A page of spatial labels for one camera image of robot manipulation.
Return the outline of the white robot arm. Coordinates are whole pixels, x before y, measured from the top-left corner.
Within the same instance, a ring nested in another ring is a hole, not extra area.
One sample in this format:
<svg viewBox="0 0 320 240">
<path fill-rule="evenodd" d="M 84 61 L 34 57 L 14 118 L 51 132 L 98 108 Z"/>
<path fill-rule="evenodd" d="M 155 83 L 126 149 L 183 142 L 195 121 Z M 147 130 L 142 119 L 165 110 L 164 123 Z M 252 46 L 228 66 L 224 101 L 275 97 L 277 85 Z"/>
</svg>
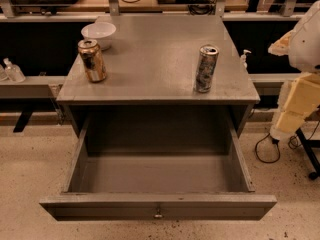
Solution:
<svg viewBox="0 0 320 240">
<path fill-rule="evenodd" d="M 280 90 L 278 109 L 270 135 L 281 140 L 293 135 L 320 106 L 320 1 L 316 1 L 294 28 L 268 48 L 270 54 L 287 55 L 291 67 L 300 71 Z"/>
</svg>

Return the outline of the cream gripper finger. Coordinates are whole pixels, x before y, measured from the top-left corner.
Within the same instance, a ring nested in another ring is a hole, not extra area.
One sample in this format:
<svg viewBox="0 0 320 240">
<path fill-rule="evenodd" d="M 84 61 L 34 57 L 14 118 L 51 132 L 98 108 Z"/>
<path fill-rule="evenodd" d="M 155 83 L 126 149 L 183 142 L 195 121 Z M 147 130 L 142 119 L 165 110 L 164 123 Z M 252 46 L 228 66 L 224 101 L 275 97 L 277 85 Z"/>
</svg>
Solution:
<svg viewBox="0 0 320 240">
<path fill-rule="evenodd" d="M 270 128 L 271 137 L 276 140 L 288 139 L 303 123 L 304 118 L 302 115 L 293 112 L 276 111 Z"/>
<path fill-rule="evenodd" d="M 269 46 L 268 52 L 276 56 L 290 55 L 292 53 L 291 39 L 293 34 L 293 31 L 284 34 L 280 39 Z"/>
</svg>

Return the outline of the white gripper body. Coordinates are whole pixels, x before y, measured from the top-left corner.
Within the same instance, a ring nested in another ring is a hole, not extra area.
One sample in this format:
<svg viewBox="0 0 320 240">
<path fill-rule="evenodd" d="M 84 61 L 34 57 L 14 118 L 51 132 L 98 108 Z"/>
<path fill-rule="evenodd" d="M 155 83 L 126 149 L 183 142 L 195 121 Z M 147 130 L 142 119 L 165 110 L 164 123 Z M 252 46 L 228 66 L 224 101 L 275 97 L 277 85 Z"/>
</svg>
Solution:
<svg viewBox="0 0 320 240">
<path fill-rule="evenodd" d="M 282 120 L 304 120 L 320 105 L 320 75 L 301 73 L 286 81 L 280 91 L 279 107 Z"/>
</svg>

